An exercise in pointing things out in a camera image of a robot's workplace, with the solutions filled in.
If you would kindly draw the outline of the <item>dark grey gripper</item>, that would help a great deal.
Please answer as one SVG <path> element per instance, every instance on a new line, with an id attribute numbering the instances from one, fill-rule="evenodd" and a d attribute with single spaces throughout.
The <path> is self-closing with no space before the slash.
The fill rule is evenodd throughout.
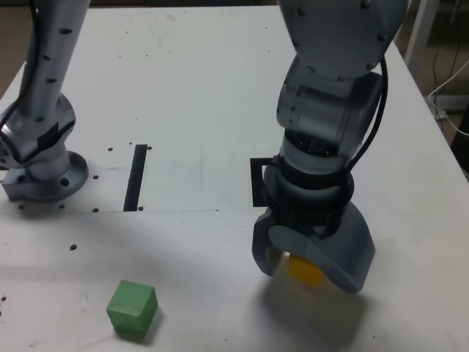
<path id="1" fill-rule="evenodd" d="M 375 247 L 364 217 L 352 203 L 337 214 L 273 214 L 256 220 L 252 255 L 260 271 L 274 275 L 284 253 L 319 267 L 348 293 L 362 290 Z"/>

